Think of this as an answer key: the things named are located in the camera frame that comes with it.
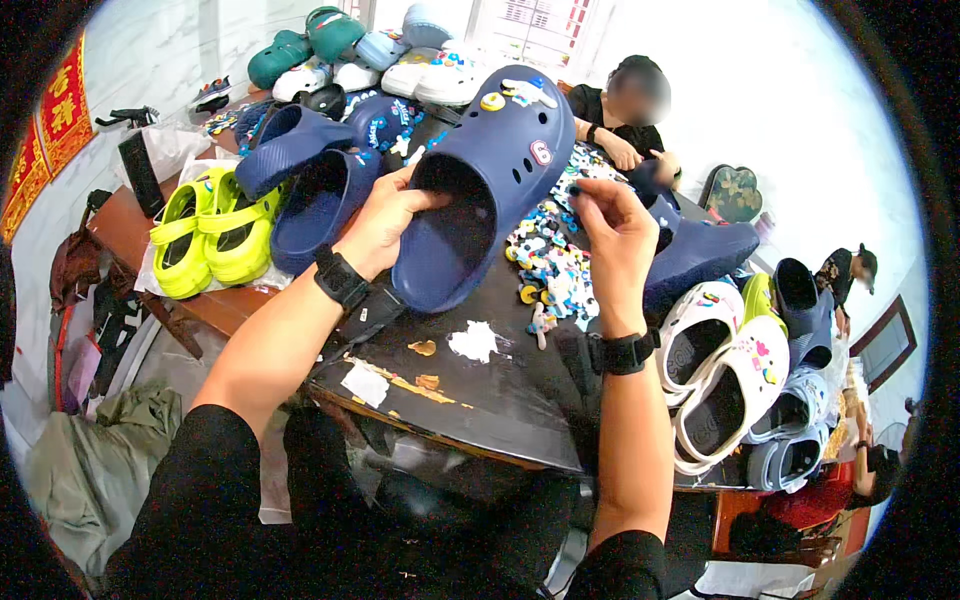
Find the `woman's hand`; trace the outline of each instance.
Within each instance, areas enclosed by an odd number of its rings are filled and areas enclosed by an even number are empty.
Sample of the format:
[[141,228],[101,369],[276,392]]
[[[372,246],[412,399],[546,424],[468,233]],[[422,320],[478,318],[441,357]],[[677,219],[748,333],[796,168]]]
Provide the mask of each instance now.
[[630,142],[616,133],[607,130],[597,130],[593,136],[596,142],[603,146],[603,149],[610,155],[617,169],[621,171],[633,171],[636,166],[643,161],[643,156],[630,145]]
[[333,246],[367,281],[396,264],[400,234],[415,212],[450,203],[444,194],[407,189],[413,172],[411,165],[378,179],[352,227]]
[[656,156],[660,161],[657,166],[657,173],[654,175],[657,183],[665,187],[673,185],[674,177],[677,175],[677,171],[680,171],[680,160],[677,155],[672,152],[660,152],[652,148],[650,154]]
[[848,317],[844,312],[843,308],[837,308],[834,313],[837,320],[837,329],[840,331],[841,338],[850,337],[850,317]]
[[590,274],[604,336],[644,335],[643,286],[660,228],[626,185],[609,180],[577,185],[579,190],[570,192],[590,238]]

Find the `person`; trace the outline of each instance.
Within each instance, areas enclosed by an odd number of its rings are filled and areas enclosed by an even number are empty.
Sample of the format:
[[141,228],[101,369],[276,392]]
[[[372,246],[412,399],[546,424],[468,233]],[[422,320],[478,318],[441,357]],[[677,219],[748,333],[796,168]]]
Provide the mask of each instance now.
[[578,140],[601,146],[624,172],[633,172],[643,160],[656,160],[656,182],[676,186],[680,162],[663,149],[654,127],[670,107],[670,83],[655,62],[627,57],[611,72],[606,91],[580,84],[567,92],[566,100]]
[[[394,265],[414,213],[447,201],[407,189],[412,171],[380,178],[332,247],[367,281]],[[592,244],[603,335],[643,335],[636,299],[643,296],[658,227],[627,186],[579,185],[572,194]],[[367,508],[349,476],[343,433],[319,409],[298,410],[284,432],[293,538],[259,523],[258,441],[344,314],[315,282],[316,271],[314,265],[271,298],[227,343],[156,467],[131,537],[110,558],[111,588],[135,597],[537,597],[536,582],[547,575],[565,535],[562,511],[551,499],[536,498],[535,509],[541,519],[557,521],[552,540],[539,540],[537,526],[522,519],[513,530],[499,530],[510,544],[530,542],[518,559],[541,566],[532,583],[506,581],[498,567],[514,559],[501,558],[482,540],[456,549],[432,540],[448,556],[434,577],[398,573],[391,570],[396,557],[381,543],[391,524]],[[597,510],[588,555],[567,597],[658,598],[673,434],[652,359],[642,371],[608,374],[602,401]],[[511,520],[506,514],[480,526],[496,531],[500,518]]]
[[854,410],[859,433],[856,458],[829,466],[798,492],[767,496],[762,511],[803,530],[832,520],[840,511],[875,506],[890,496],[905,453],[874,445],[873,427],[863,405]]
[[872,296],[875,278],[876,256],[863,244],[860,244],[860,250],[856,255],[846,248],[833,251],[814,277],[819,292],[829,289],[833,294],[834,314],[841,337],[850,336],[850,315],[847,314],[844,302],[847,301],[853,280],[856,279],[867,286]]

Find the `red cloth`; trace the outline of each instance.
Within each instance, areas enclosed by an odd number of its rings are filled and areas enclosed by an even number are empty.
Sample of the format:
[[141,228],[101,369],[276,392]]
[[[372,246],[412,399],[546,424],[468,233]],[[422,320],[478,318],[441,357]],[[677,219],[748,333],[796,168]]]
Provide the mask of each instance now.
[[817,481],[795,493],[767,496],[763,509],[777,520],[797,529],[807,529],[834,518],[853,497],[853,462],[829,465]]

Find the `woman in black shirt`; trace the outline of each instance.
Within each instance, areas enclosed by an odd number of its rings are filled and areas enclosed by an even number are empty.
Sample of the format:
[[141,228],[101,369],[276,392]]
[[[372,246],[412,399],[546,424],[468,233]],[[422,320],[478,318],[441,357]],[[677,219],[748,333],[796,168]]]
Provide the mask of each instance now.
[[874,278],[876,277],[876,256],[873,252],[860,244],[860,250],[853,255],[846,248],[838,248],[833,251],[824,266],[820,268],[814,279],[817,282],[817,290],[823,292],[829,289],[833,294],[833,305],[836,307],[837,328],[842,335],[850,335],[850,315],[844,307],[847,301],[847,295],[853,285],[853,280],[857,279],[870,290],[870,295],[874,294]]
[[627,57],[611,72],[607,91],[586,84],[566,95],[577,122],[577,139],[601,146],[616,168],[633,171],[641,161],[660,161],[655,178],[670,186],[680,162],[665,152],[654,123],[670,109],[670,83],[647,57]]

